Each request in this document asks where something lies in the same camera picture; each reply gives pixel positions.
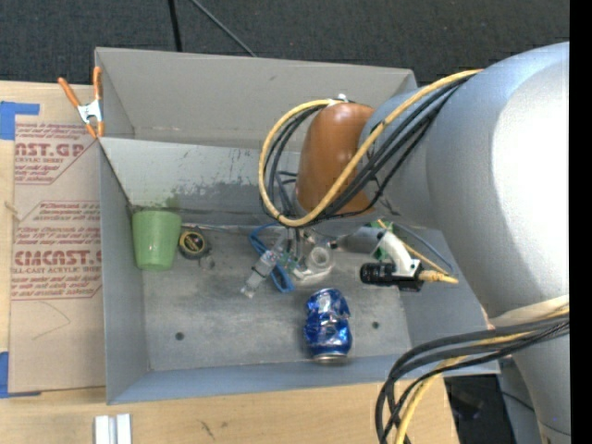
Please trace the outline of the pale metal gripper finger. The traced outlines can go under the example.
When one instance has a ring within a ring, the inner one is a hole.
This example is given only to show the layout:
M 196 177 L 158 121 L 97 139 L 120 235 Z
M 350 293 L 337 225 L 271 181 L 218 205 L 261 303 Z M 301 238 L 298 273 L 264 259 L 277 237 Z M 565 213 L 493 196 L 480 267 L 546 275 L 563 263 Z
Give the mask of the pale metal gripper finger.
M 265 250 L 253 265 L 251 274 L 247 277 L 240 292 L 247 298 L 251 299 L 264 281 L 270 276 L 271 272 L 276 267 L 277 262 L 278 255 L 271 250 Z

